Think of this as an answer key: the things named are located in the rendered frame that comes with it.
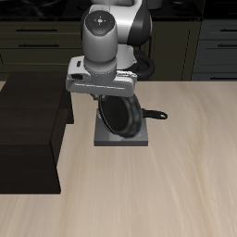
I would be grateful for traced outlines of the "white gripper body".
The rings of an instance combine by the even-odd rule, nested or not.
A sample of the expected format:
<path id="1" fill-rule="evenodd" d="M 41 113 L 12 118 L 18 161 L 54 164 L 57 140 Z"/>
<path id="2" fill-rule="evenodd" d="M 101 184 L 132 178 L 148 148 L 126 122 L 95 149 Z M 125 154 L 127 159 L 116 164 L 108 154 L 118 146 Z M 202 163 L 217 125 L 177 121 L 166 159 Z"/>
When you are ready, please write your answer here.
<path id="1" fill-rule="evenodd" d="M 131 71 L 118 70 L 116 77 L 110 82 L 93 81 L 92 76 L 86 72 L 69 74 L 66 89 L 71 93 L 131 97 L 134 95 L 136 82 L 137 75 Z"/>

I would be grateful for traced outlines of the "black frying pan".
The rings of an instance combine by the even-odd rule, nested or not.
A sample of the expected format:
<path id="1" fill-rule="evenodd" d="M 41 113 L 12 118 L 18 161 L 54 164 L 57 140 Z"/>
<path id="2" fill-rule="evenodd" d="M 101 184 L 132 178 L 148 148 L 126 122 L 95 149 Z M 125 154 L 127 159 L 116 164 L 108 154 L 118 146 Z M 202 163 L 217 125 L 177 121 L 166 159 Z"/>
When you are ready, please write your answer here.
<path id="1" fill-rule="evenodd" d="M 131 97 L 100 95 L 98 109 L 108 131 L 124 139 L 138 135 L 143 119 L 168 118 L 165 112 L 141 108 L 136 95 Z"/>

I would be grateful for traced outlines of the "dark grey stove plate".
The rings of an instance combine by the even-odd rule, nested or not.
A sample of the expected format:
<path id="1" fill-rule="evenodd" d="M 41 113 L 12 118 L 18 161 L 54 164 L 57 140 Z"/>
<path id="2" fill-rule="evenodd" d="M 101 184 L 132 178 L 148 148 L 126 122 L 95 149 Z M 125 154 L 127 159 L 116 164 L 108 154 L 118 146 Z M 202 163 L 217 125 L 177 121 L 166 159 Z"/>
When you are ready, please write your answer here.
<path id="1" fill-rule="evenodd" d="M 95 146 L 147 146 L 148 133 L 146 120 L 142 120 L 142 127 L 139 133 L 129 139 L 125 139 L 109 132 L 102 119 L 99 111 L 96 111 L 95 128 L 94 128 L 94 145 Z"/>

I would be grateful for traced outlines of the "dark olive kitchen cupboard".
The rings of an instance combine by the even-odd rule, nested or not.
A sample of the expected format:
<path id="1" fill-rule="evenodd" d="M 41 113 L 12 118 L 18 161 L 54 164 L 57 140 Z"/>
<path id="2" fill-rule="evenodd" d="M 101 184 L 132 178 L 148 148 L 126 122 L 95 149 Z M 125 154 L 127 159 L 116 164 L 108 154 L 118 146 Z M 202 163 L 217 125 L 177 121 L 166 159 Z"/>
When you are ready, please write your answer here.
<path id="1" fill-rule="evenodd" d="M 152 81 L 188 81 L 201 23 L 159 19 L 139 47 L 156 66 Z M 0 81 L 12 71 L 65 71 L 81 56 L 78 21 L 0 21 Z"/>

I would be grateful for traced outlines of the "dark wooden cabinet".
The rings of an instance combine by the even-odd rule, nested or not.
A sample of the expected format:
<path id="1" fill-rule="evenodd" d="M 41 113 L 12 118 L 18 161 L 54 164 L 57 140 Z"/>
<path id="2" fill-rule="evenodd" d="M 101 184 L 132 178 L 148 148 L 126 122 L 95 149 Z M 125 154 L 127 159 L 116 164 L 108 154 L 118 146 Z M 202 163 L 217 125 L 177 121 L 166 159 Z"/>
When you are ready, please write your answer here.
<path id="1" fill-rule="evenodd" d="M 57 161 L 74 122 L 64 72 L 13 72 L 0 91 L 0 194 L 59 194 Z"/>

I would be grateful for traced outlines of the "grey kitchen cupboard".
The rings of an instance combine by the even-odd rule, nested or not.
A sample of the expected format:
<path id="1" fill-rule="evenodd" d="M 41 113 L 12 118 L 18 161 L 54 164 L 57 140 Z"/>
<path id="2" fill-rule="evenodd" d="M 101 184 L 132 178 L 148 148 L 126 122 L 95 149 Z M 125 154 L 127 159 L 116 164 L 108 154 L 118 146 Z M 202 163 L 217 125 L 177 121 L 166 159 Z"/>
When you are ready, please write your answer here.
<path id="1" fill-rule="evenodd" d="M 237 19 L 202 22 L 192 80 L 237 81 Z"/>

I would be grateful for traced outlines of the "black kitchen countertop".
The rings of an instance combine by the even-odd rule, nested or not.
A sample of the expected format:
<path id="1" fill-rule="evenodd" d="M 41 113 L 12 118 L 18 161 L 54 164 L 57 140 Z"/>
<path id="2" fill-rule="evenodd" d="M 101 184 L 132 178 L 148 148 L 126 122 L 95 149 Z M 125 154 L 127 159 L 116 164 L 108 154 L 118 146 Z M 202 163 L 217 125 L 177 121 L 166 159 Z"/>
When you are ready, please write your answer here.
<path id="1" fill-rule="evenodd" d="M 0 0 L 0 21 L 79 20 L 91 0 Z M 237 0 L 162 0 L 153 19 L 237 19 Z"/>

